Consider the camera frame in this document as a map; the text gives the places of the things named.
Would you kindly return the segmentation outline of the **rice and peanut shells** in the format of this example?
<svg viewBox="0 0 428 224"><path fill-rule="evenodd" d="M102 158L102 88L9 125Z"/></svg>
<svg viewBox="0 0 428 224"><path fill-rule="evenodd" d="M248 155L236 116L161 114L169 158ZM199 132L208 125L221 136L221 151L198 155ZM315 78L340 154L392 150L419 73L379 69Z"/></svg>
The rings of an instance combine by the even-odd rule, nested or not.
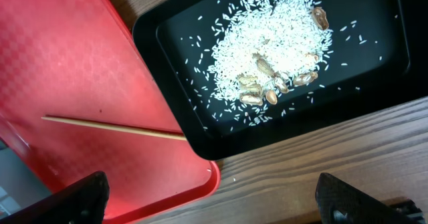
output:
<svg viewBox="0 0 428 224"><path fill-rule="evenodd" d="M191 110L237 132L406 60L397 0L202 0L163 25Z"/></svg>

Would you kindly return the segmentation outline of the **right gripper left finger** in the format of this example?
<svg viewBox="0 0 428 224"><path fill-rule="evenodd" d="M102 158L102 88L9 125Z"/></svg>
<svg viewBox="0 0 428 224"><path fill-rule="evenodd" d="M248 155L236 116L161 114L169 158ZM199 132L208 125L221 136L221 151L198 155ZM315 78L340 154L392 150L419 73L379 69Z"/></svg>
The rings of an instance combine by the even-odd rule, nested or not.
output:
<svg viewBox="0 0 428 224"><path fill-rule="evenodd" d="M109 200L107 176L96 171L63 190L1 220L1 224L101 224Z"/></svg>

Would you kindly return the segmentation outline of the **wooden chopstick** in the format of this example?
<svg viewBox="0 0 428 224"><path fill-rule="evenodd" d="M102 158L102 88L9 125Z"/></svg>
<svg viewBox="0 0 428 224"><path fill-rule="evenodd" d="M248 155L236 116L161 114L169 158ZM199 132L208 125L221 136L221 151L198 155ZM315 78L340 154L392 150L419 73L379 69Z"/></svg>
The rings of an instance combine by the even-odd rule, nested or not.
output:
<svg viewBox="0 0 428 224"><path fill-rule="evenodd" d="M187 141L185 136L180 133L165 132L165 131L152 130L147 128L137 128L137 127L122 126L117 124L109 124L109 123L95 122L95 121L89 121L89 120L77 120L77 119L71 119L71 118L60 118L60 117L52 117L52 116L43 116L41 117L41 119L51 121L51 122L59 122L64 124L76 125L76 126L85 126L89 128L125 132L130 134L139 134L144 136L153 136L158 138L167 138L171 140Z"/></svg>

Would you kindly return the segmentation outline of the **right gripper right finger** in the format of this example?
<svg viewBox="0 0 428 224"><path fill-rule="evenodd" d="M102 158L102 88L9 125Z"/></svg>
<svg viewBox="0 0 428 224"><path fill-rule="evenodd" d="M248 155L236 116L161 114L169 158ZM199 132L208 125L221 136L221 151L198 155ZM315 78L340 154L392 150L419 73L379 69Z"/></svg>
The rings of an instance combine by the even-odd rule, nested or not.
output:
<svg viewBox="0 0 428 224"><path fill-rule="evenodd" d="M329 173L321 173L315 192L321 224L422 224L427 220L407 199L386 205Z"/></svg>

